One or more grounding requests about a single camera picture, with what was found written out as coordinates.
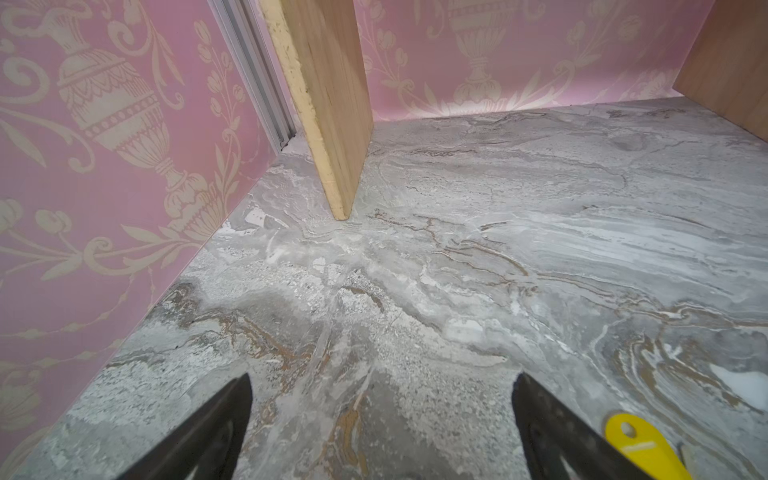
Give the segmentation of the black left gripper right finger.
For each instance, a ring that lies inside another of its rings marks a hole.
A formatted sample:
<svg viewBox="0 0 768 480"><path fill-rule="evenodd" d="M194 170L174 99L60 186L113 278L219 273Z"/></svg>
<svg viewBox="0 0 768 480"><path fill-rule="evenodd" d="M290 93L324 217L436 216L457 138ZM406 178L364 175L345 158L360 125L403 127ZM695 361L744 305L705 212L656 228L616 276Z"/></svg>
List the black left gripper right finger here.
<svg viewBox="0 0 768 480"><path fill-rule="evenodd" d="M517 376L511 404L531 478L649 477L531 375Z"/></svg>

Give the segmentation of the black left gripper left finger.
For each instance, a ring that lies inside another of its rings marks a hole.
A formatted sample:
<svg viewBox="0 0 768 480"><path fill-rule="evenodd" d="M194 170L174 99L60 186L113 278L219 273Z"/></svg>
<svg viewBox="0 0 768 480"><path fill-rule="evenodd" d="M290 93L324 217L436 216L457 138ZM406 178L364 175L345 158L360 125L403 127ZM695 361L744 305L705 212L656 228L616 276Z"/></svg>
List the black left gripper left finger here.
<svg viewBox="0 0 768 480"><path fill-rule="evenodd" d="M231 479L251 415L248 374L228 382L120 475L122 479Z"/></svg>

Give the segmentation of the yellow key tag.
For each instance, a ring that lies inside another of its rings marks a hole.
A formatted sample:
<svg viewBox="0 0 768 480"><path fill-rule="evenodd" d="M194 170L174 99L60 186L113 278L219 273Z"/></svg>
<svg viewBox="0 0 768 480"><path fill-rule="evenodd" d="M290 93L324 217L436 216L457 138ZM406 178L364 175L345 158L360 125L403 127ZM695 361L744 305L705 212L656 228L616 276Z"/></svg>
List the yellow key tag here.
<svg viewBox="0 0 768 480"><path fill-rule="evenodd" d="M653 479L693 479L664 435L641 417L614 414L605 422L604 435L609 444Z"/></svg>

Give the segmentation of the wooden two-tier shelf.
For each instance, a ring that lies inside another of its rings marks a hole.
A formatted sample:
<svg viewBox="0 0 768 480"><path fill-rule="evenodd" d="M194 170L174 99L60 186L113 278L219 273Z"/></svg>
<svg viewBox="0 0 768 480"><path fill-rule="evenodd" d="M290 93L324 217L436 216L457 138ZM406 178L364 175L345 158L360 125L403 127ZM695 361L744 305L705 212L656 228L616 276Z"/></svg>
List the wooden two-tier shelf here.
<svg viewBox="0 0 768 480"><path fill-rule="evenodd" d="M376 121L687 96L767 131L763 1L264 1L332 215Z"/></svg>

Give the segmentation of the aluminium corner post left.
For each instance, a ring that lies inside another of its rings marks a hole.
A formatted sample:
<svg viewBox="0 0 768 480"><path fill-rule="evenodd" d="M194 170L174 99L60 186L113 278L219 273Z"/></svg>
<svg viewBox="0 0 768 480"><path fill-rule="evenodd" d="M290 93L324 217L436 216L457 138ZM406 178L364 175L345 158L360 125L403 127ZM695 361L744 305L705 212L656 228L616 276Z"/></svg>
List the aluminium corner post left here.
<svg viewBox="0 0 768 480"><path fill-rule="evenodd" d="M297 129L281 85L279 61L256 1L211 0L209 5L235 58L272 149L279 153Z"/></svg>

